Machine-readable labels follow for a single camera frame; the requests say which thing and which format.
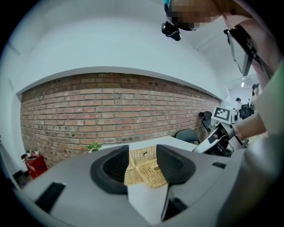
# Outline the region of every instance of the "head-mounted camera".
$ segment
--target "head-mounted camera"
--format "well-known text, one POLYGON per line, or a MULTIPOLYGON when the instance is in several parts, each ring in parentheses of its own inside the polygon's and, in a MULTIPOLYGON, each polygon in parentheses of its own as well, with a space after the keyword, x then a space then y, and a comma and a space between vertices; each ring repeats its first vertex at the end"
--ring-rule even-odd
POLYGON ((172 12, 171 0, 164 0, 164 10, 166 12, 169 21, 162 24, 162 33, 166 37, 170 37, 176 41, 181 40, 181 34, 179 29, 185 31, 195 31, 197 28, 194 27, 194 23, 180 23, 177 13, 172 12))

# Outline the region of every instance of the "person's arm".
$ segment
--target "person's arm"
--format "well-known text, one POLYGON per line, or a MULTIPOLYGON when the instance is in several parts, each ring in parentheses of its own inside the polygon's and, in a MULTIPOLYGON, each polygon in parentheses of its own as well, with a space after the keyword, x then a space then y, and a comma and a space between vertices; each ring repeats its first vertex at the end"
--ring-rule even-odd
POLYGON ((233 128, 240 140, 245 140, 266 132, 266 128, 258 113, 236 123, 233 125, 233 128))

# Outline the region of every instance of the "black cap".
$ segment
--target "black cap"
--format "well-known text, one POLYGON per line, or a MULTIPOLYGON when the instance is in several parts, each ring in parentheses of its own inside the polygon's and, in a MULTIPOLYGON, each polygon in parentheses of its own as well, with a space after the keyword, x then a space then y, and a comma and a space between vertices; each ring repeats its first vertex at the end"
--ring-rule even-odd
POLYGON ((259 84, 258 84, 258 83, 255 83, 255 84, 252 86, 252 89, 254 90, 254 89, 256 89, 258 86, 259 86, 259 84))

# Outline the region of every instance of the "potted plant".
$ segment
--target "potted plant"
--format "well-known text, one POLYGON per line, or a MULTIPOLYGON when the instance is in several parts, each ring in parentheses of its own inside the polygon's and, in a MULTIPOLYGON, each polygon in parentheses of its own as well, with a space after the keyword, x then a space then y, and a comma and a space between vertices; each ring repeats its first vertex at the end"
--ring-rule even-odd
POLYGON ((86 146, 89 151, 89 153, 92 153, 94 151, 99 150, 102 146, 99 145, 97 142, 92 142, 90 145, 86 146))
POLYGON ((38 156, 39 155, 39 150, 37 148, 34 148, 34 152, 35 152, 35 155, 38 156))
POLYGON ((26 154, 28 157, 30 157, 32 155, 31 150, 26 150, 26 154))

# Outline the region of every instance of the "pink shirt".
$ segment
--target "pink shirt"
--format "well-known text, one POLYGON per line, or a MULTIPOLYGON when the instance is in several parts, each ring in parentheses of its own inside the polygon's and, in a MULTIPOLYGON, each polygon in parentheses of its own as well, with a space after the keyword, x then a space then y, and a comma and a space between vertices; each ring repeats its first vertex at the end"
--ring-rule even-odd
MULTIPOLYGON (((270 71, 274 74, 281 62, 282 55, 276 41, 265 27, 260 25, 254 18, 245 16, 225 14, 223 18, 229 29, 239 24, 246 30, 255 42, 257 55, 267 64, 270 71)), ((255 60, 252 61, 252 66, 256 71, 261 88, 264 89, 269 82, 269 77, 263 72, 261 65, 255 60)))

